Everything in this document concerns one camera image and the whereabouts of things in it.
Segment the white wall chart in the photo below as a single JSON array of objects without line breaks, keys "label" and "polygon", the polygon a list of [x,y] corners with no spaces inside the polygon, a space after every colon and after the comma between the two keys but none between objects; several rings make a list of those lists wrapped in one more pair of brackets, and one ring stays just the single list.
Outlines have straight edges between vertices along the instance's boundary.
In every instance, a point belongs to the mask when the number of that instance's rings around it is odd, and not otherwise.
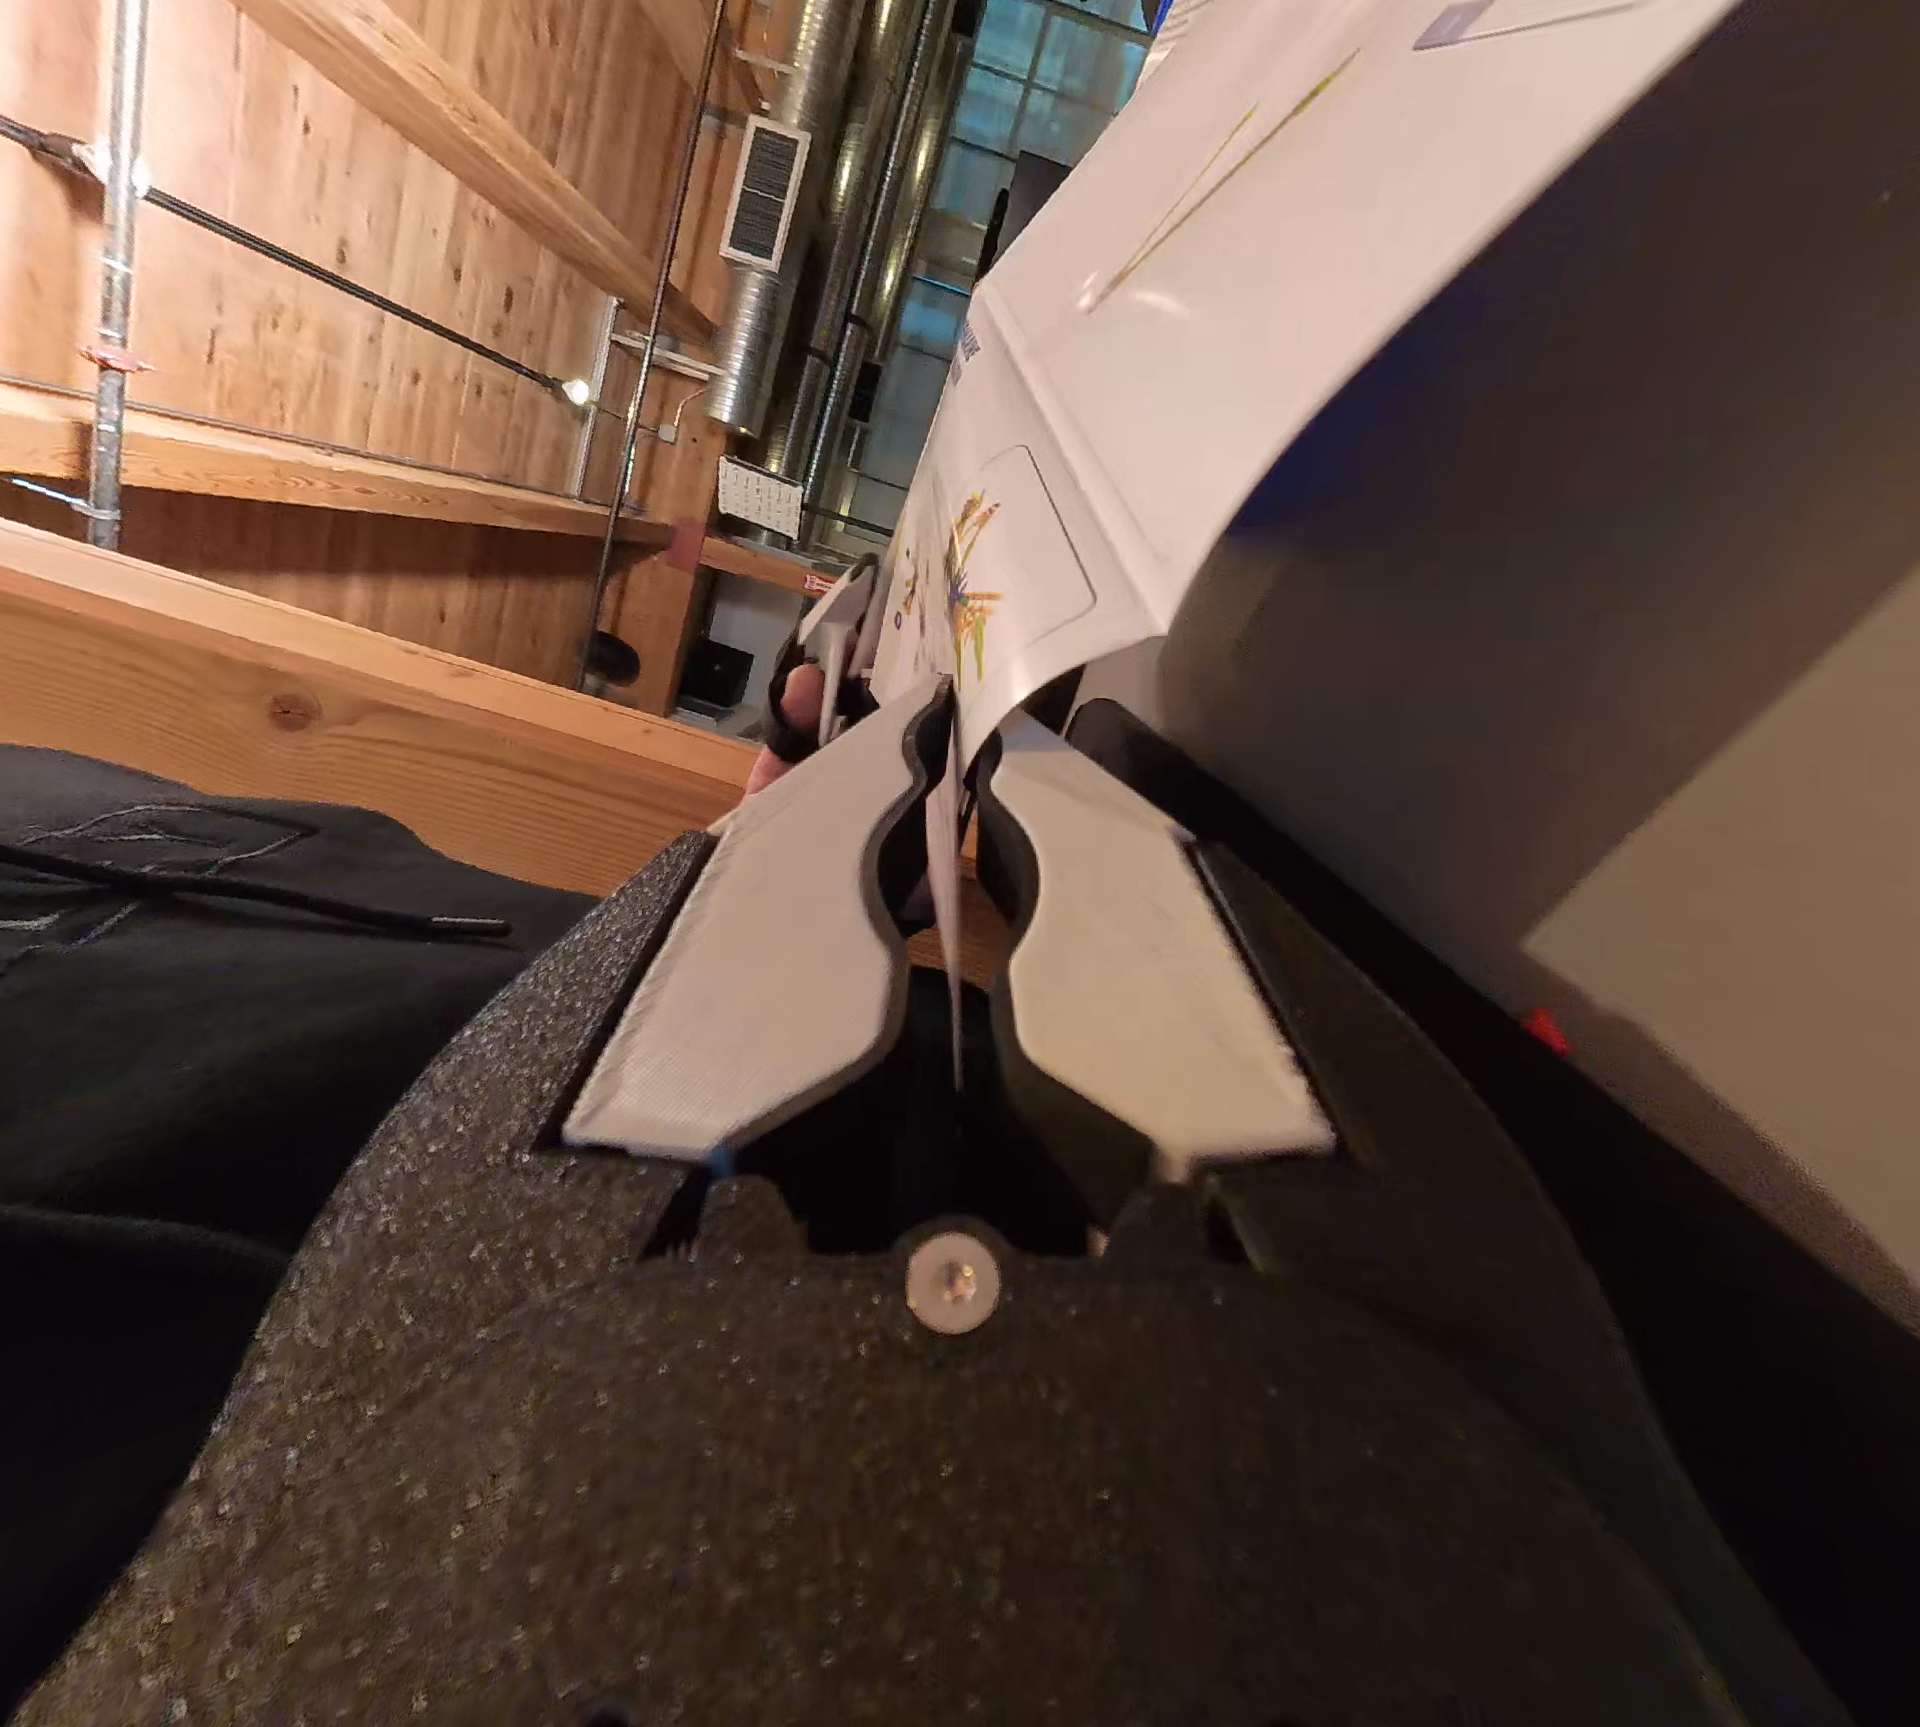
[{"label": "white wall chart", "polygon": [[716,510],[748,528],[780,540],[800,540],[807,510],[804,482],[788,480],[739,456],[723,456],[716,476]]}]

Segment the metal air duct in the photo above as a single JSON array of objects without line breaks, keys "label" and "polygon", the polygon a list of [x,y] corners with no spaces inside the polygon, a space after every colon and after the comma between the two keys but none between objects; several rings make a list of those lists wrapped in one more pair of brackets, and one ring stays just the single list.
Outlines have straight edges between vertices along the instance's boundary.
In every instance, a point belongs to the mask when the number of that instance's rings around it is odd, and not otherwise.
[{"label": "metal air duct", "polygon": [[780,272],[728,268],[706,414],[771,472],[804,482],[803,528],[868,342],[885,238],[958,0],[785,0],[790,34],[761,112],[812,136]]}]

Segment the white wall vent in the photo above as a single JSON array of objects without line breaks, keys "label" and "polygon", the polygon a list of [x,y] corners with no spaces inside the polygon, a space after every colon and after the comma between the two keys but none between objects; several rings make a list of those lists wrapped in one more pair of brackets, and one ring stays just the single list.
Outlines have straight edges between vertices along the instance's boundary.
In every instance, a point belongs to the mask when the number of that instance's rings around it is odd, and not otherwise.
[{"label": "white wall vent", "polygon": [[732,266],[777,274],[800,208],[812,136],[756,114],[741,144],[719,252]]}]

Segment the person's left hand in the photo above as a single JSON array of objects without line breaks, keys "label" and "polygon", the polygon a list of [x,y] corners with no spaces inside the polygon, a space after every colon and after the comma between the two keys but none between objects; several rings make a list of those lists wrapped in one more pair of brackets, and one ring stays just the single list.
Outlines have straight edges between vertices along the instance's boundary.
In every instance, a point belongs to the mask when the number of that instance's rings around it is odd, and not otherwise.
[{"label": "person's left hand", "polygon": [[800,659],[780,673],[778,691],[763,721],[761,745],[748,771],[744,799],[809,761],[821,747],[821,723],[830,691],[821,663]]}]

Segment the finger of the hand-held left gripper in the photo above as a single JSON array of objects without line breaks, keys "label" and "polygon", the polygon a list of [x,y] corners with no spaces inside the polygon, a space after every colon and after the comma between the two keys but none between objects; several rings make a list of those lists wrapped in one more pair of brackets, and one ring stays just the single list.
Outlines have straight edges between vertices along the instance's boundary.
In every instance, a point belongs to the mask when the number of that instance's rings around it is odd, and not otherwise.
[{"label": "finger of the hand-held left gripper", "polygon": [[826,683],[845,683],[872,663],[887,577],[878,557],[861,557],[803,615],[794,633],[798,653]]}]

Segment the toy instruction booklet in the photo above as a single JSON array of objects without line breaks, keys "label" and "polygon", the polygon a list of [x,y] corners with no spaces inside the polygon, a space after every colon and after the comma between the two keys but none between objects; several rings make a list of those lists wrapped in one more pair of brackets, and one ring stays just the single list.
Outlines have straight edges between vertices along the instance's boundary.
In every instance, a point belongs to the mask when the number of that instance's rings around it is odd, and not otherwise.
[{"label": "toy instruction booklet", "polygon": [[1721,759],[1917,581],[1917,0],[1179,0],[975,292],[877,689],[1164,729],[1584,1065],[1917,1011],[1900,835]]}]

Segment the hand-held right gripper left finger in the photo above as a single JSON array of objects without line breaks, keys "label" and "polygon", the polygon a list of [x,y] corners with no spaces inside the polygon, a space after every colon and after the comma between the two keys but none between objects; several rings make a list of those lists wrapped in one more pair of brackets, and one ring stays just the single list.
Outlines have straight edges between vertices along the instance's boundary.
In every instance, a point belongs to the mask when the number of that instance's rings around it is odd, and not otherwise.
[{"label": "hand-held right gripper left finger", "polygon": [[714,827],[686,899],[564,1115],[571,1147],[732,1159],[898,1041],[935,915],[929,799],[952,685],[917,683]]}]

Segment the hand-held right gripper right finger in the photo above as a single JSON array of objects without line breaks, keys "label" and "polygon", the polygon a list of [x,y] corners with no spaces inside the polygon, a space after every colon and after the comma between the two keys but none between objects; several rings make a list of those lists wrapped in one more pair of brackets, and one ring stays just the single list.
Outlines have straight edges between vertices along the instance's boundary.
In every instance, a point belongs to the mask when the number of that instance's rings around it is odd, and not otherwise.
[{"label": "hand-held right gripper right finger", "polygon": [[1070,1183],[1333,1153],[1190,833],[1030,715],[996,739],[978,853],[1015,925],[993,1021],[1020,1123]]}]

